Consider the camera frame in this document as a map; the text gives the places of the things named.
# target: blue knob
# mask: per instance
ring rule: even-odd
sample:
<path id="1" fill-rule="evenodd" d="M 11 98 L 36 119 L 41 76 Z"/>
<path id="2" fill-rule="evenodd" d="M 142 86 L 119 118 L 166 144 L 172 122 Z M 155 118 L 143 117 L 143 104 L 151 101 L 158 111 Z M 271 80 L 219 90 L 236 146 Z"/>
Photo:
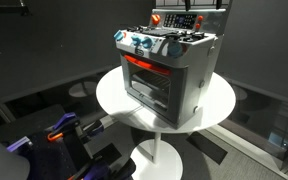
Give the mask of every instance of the blue knob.
<path id="1" fill-rule="evenodd" d="M 122 31 L 120 31 L 120 30 L 117 31 L 117 32 L 114 34 L 114 39 L 115 39 L 116 41 L 122 40 L 123 37 L 124 37 L 124 35 L 123 35 Z"/>
<path id="2" fill-rule="evenodd" d="M 132 37 L 132 44 L 134 45 L 134 46 L 138 46 L 138 45 L 140 45 L 141 44 L 141 38 L 140 37 L 138 37 L 138 36 L 136 36 L 136 35 L 133 35 Z"/>
<path id="3" fill-rule="evenodd" d="M 169 56 L 178 57 L 182 54 L 182 45 L 179 42 L 170 42 L 167 53 Z"/>
<path id="4" fill-rule="evenodd" d="M 142 41 L 143 47 L 148 49 L 151 48 L 153 45 L 153 40 L 149 37 L 144 38 L 144 40 Z"/>

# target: round white table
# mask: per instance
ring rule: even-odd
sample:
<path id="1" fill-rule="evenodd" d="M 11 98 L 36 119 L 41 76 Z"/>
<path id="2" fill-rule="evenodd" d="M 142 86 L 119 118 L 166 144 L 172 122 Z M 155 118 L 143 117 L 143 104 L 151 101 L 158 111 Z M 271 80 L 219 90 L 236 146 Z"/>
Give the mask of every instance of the round white table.
<path id="1" fill-rule="evenodd" d="M 223 121 L 235 106 L 231 86 L 213 73 L 206 103 L 178 129 L 174 129 L 154 113 L 127 95 L 122 67 L 108 72 L 99 82 L 96 95 L 101 107 L 113 118 L 137 129 L 155 132 L 154 140 L 139 144 L 131 158 L 136 163 L 134 180 L 179 180 L 183 173 L 182 160 L 176 149 L 161 140 L 161 133 L 188 133 L 206 129 Z"/>

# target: white table top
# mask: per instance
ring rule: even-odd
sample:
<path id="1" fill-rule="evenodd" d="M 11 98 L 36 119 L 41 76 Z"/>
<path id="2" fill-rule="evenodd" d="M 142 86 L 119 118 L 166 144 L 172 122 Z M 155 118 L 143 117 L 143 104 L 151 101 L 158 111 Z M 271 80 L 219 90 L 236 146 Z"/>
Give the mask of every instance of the white table top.
<path id="1" fill-rule="evenodd" d="M 235 106 L 233 89 L 216 73 L 212 75 L 205 105 L 178 129 L 127 95 L 122 67 L 113 69 L 100 80 L 96 95 L 102 108 L 113 118 L 138 129 L 160 133 L 187 133 L 206 129 L 227 118 Z"/>

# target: oven window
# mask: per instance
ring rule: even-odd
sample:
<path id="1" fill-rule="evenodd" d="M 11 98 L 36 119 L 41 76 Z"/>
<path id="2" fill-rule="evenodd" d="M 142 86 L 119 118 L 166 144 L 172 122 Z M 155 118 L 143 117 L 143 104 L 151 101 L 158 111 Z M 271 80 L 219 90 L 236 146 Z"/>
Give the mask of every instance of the oven window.
<path id="1" fill-rule="evenodd" d="M 167 110 L 170 81 L 167 77 L 148 70 L 140 70 L 131 76 L 132 88 L 153 104 Z"/>

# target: toy kitchen stove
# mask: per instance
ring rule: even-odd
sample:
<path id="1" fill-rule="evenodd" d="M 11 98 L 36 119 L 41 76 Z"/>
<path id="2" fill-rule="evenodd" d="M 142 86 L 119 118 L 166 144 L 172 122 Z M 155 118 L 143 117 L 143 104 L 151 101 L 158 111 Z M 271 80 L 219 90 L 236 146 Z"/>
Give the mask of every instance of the toy kitchen stove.
<path id="1" fill-rule="evenodd" d="M 225 9 L 154 9 L 149 26 L 118 31 L 128 95 L 174 128 L 182 126 L 205 101 L 225 16 Z"/>

